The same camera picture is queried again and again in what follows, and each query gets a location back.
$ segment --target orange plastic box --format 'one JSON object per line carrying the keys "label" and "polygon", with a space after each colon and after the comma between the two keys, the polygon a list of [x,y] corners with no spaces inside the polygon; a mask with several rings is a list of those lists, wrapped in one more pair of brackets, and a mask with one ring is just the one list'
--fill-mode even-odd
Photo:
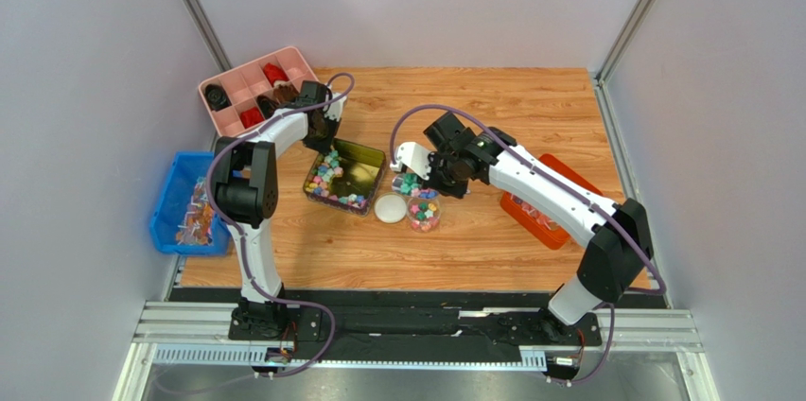
{"label": "orange plastic box", "polygon": [[[566,166],[563,162],[557,160],[553,155],[546,153],[538,159],[540,163],[546,165],[556,171],[557,173],[565,176],[568,180],[576,183],[577,185],[601,195],[602,192],[593,186],[590,182],[586,181],[582,176],[577,174],[573,169]],[[563,228],[559,227],[550,218],[543,215],[537,210],[533,210],[530,214],[529,210],[524,209],[524,205],[529,205],[526,202],[518,203],[516,197],[511,193],[504,193],[501,197],[501,208],[503,208],[509,215],[511,215],[521,226],[526,228],[527,231],[537,237],[544,245],[552,250],[559,250],[560,247],[565,245],[569,240],[570,235]]]}
{"label": "orange plastic box", "polygon": [[[220,75],[206,79],[199,85],[199,97],[204,108],[210,113],[213,125],[220,136],[238,136],[249,130],[243,126],[240,115],[252,108],[257,108],[255,99],[264,95],[272,98],[272,85],[263,74],[263,67],[271,63],[280,67],[289,77],[289,81],[297,88],[302,87],[304,80],[318,81],[310,66],[302,57],[299,49],[288,46],[262,58],[246,62]],[[204,89],[210,84],[217,84],[226,92],[230,106],[220,111],[210,109],[204,98]]]}

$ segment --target clear plastic jar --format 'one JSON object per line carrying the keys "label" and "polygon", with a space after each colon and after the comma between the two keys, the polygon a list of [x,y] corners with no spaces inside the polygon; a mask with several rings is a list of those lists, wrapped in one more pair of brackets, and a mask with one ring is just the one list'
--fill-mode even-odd
{"label": "clear plastic jar", "polygon": [[418,233],[428,233],[439,226],[442,206],[436,198],[411,198],[406,204],[406,217],[412,229]]}

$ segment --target red object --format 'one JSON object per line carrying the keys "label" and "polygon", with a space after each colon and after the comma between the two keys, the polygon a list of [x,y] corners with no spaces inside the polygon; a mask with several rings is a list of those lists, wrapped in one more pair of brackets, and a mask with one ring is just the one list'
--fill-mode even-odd
{"label": "red object", "polygon": [[274,87],[274,83],[276,81],[288,81],[289,77],[286,76],[286,72],[283,71],[282,68],[272,64],[267,63],[263,67],[263,75],[266,75],[266,79],[269,80],[269,84]]}
{"label": "red object", "polygon": [[[597,195],[602,194],[599,188],[596,188],[593,186],[593,184],[586,181],[582,176],[577,174],[570,167],[566,166],[563,162],[557,160],[553,155],[546,153],[541,155],[538,160],[540,160],[540,163],[543,165],[550,167],[557,173],[566,177],[568,180],[591,191],[592,193],[596,193]],[[556,224],[554,224],[554,229],[551,229],[549,226],[547,226],[547,223],[551,221],[550,218],[539,212],[537,212],[537,216],[534,217],[530,215],[528,211],[523,210],[523,206],[515,202],[515,197],[513,197],[511,193],[504,193],[503,197],[501,198],[501,208],[504,209],[506,213],[511,215],[515,220],[517,220],[517,222],[526,228],[527,231],[532,233],[532,235],[537,237],[537,239],[539,239],[544,245],[552,250],[559,250],[560,247],[565,245],[565,243],[570,239],[569,233]]]}
{"label": "red object", "polygon": [[240,121],[245,129],[251,128],[263,122],[263,114],[257,108],[251,108],[240,114]]}

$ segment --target white wall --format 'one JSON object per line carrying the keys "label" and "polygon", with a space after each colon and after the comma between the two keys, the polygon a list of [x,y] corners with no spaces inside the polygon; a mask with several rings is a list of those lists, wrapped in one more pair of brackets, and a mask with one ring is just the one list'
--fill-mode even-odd
{"label": "white wall", "polygon": [[319,66],[595,70],[637,0],[201,0],[233,64],[287,44]]}
{"label": "white wall", "polygon": [[806,0],[657,0],[609,86],[726,400],[802,399]]}
{"label": "white wall", "polygon": [[170,259],[149,213],[209,145],[182,0],[0,0],[0,399],[107,400]]}

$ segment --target plastic container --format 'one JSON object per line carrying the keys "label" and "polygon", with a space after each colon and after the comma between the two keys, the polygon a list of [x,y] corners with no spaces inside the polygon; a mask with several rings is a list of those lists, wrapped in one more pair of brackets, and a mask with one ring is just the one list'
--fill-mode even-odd
{"label": "plastic container", "polygon": [[154,248],[160,253],[187,256],[213,256],[227,253],[230,233],[226,225],[213,216],[212,243],[210,245],[179,245],[176,233],[182,224],[187,205],[193,196],[196,180],[207,174],[213,163],[212,152],[177,152],[163,185],[163,191],[151,216],[149,231]]}
{"label": "plastic container", "polygon": [[406,217],[406,198],[386,193],[375,200],[375,216],[384,223],[394,224]]}
{"label": "plastic container", "polygon": [[[566,179],[589,190],[592,193],[601,195],[602,192],[576,173],[573,169],[557,160],[553,155],[546,153],[538,159],[540,163],[546,165],[564,176]],[[501,208],[511,215],[521,226],[532,233],[537,239],[551,250],[559,250],[569,241],[570,235],[548,216],[533,208],[523,200],[513,196],[511,193],[504,193],[501,197]]]}
{"label": "plastic container", "polygon": [[[263,73],[263,67],[267,63],[280,67],[297,91],[302,87],[303,81],[318,80],[300,51],[293,46],[274,51],[262,58],[246,62],[232,70],[206,79],[199,84],[199,96],[201,97],[201,103],[204,104],[204,109],[210,114],[213,125],[220,136],[238,136],[249,130],[244,127],[241,115],[252,108],[257,108],[256,100],[259,96],[272,98],[272,84],[269,83],[269,79]],[[204,97],[204,90],[210,84],[218,85],[224,89],[230,102],[229,106],[219,111],[210,109],[210,104]],[[259,123],[252,125],[250,128],[254,128],[257,125]]]}
{"label": "plastic container", "polygon": [[[337,161],[343,171],[342,175],[334,176],[330,182],[326,183],[326,189],[321,189],[322,183],[314,181],[317,176],[322,177],[319,166],[323,164],[326,157],[319,154],[306,176],[303,191],[311,201],[365,217],[369,214],[380,186],[380,180],[386,172],[386,154],[383,150],[368,148],[338,138],[333,140],[333,149],[339,153]],[[311,187],[312,184],[317,185],[321,190],[314,189]],[[341,201],[351,195],[354,195],[354,198],[361,197],[361,200],[349,203]]]}
{"label": "plastic container", "polygon": [[411,228],[418,233],[429,233],[436,229],[441,215],[442,206],[436,198],[411,198],[406,204],[406,217]]}

